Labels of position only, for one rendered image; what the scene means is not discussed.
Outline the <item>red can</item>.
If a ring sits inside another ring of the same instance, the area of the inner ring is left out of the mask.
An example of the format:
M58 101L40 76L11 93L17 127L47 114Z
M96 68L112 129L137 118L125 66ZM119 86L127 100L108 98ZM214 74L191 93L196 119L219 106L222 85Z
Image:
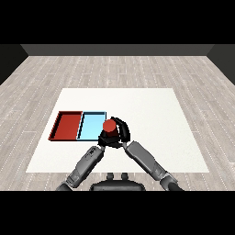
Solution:
M103 123L103 131L107 134L108 137L118 136L117 124L113 119L107 119Z

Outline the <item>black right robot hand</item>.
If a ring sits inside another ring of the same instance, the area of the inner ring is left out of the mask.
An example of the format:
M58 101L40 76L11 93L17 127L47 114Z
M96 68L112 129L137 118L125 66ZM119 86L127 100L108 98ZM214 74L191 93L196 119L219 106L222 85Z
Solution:
M122 142L129 142L130 141L130 132L129 132L128 124L118 117L112 117L112 119L118 125L119 137L120 137L121 141Z

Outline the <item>light blue shallow open box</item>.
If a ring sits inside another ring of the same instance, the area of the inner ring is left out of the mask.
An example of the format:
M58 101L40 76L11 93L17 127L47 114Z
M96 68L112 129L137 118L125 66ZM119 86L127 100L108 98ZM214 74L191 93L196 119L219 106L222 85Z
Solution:
M105 120L106 111L84 111L77 131L77 140L97 141Z

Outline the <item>dark grey robot body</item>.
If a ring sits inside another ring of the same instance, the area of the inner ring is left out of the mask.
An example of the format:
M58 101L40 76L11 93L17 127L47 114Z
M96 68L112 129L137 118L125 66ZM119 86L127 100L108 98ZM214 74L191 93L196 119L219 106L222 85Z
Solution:
M108 173L106 180L92 184L90 191L145 191L145 187L143 184L130 181L127 173L122 173L120 180L115 180L114 174Z

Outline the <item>red shallow open box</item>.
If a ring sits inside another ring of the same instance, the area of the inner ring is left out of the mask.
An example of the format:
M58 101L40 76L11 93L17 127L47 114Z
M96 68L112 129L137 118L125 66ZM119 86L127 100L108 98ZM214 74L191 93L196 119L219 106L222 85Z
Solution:
M82 111L60 111L51 129L50 141L77 141Z

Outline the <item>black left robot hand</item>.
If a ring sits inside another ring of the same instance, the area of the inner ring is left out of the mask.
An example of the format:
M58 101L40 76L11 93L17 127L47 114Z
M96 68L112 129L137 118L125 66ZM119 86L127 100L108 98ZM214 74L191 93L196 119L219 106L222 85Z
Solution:
M101 147L112 147L118 149L122 147L122 144L119 141L119 135L109 137L104 130L98 136L98 145Z

